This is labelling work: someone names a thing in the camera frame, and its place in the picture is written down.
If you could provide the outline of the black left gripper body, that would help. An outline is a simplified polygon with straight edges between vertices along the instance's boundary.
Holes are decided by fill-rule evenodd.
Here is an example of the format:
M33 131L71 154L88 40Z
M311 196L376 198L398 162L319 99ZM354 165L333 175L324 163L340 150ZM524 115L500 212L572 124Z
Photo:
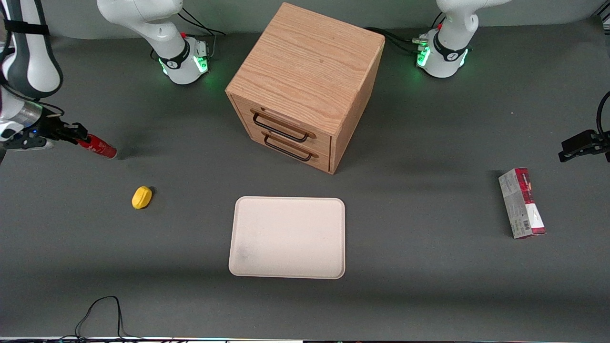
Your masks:
M607 162L610 162L610 131L604 131L597 133L593 131L591 134L593 143L592 152L593 155L604 154Z

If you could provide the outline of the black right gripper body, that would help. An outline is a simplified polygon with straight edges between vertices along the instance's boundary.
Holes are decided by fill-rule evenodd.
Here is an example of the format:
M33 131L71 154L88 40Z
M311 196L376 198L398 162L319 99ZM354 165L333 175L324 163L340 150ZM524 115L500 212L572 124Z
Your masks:
M53 141L62 141L64 123L59 117L43 116L32 126L8 124L5 126L6 149L51 149Z

